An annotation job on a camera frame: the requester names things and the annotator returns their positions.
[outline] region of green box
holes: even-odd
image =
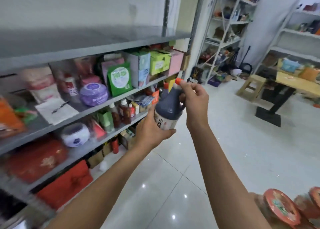
[[[109,67],[108,69],[108,83],[112,97],[119,96],[132,90],[130,63]]]
[[[166,71],[170,66],[171,53],[163,50],[151,51],[150,75]]]

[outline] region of wooden stool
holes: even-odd
[[[258,75],[251,75],[250,77],[248,77],[247,81],[243,84],[243,86],[238,90],[236,94],[250,102],[253,102],[258,97],[266,81],[267,80],[263,77],[260,77]],[[255,82],[257,84],[256,88],[250,87],[250,83],[252,82]],[[254,90],[254,92],[246,91],[246,88]]]

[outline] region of left hand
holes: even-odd
[[[136,145],[137,147],[145,147],[150,152],[152,149],[160,145],[163,140],[170,138],[175,129],[161,130],[155,122],[155,106],[153,105],[146,117],[140,121],[136,128]]]

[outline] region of orange lid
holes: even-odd
[[[312,202],[320,208],[320,187],[313,187],[309,190],[309,195]]]
[[[280,220],[290,226],[300,224],[298,209],[287,195],[277,189],[268,189],[263,196],[268,207]]]
[[[181,78],[178,78],[178,77],[177,77],[175,83],[178,84],[178,85],[180,85],[181,80],[182,80]]]

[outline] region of hand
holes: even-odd
[[[184,93],[179,97],[180,102],[186,105],[187,128],[197,129],[208,124],[209,95],[206,90],[197,83],[181,81],[180,86]]]
[[[161,130],[155,122],[155,106],[153,105],[146,117],[140,121],[136,128],[136,146],[145,147],[150,152],[155,147],[159,146],[163,140],[170,138],[174,133],[175,129],[172,130]]]

